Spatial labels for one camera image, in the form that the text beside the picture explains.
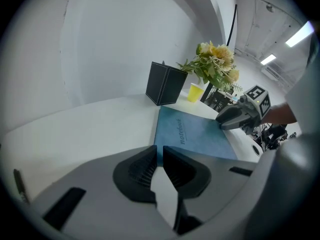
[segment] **blue notebook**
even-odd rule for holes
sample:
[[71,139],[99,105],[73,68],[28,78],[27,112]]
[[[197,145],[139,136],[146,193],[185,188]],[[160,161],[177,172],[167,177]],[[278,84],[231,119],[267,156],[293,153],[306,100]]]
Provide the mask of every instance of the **blue notebook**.
[[161,106],[154,144],[157,162],[162,165],[163,146],[175,146],[213,157],[237,160],[219,123],[193,114]]

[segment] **black slot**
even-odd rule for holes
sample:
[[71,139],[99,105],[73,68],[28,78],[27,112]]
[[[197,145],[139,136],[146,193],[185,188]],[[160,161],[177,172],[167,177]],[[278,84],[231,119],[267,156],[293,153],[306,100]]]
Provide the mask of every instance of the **black slot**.
[[232,167],[229,169],[230,172],[234,172],[236,174],[241,174],[241,175],[244,175],[244,176],[251,176],[252,174],[252,170],[248,170],[248,169],[243,169],[243,168],[240,168],[240,167]]
[[22,201],[29,205],[30,204],[29,198],[27,196],[25,184],[24,184],[24,181],[22,179],[20,171],[17,170],[17,169],[14,169],[13,170],[13,176],[14,176],[16,188],[18,189],[18,192],[19,192],[19,195],[20,195]]
[[86,191],[79,187],[70,188],[43,216],[43,219],[56,230],[60,230],[85,193]]
[[150,187],[156,168],[157,146],[153,145],[118,163],[113,171],[113,182],[130,200],[155,204],[156,195]]
[[196,217],[188,215],[184,201],[179,198],[173,230],[179,235],[183,235],[201,226],[202,224],[203,223]]
[[208,167],[169,146],[163,146],[163,168],[183,199],[200,196],[211,181]]

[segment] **white table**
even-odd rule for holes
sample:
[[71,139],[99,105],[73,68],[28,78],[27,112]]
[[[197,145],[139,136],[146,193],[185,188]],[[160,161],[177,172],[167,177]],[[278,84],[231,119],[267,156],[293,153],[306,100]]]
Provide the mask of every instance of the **white table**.
[[[204,118],[217,112],[181,93],[167,107]],[[18,195],[13,170],[22,174],[32,200],[51,183],[92,159],[154,143],[159,106],[145,94],[95,102],[40,118],[5,135],[1,141],[3,178]],[[262,149],[240,129],[224,132],[237,158],[257,162],[252,145]]]

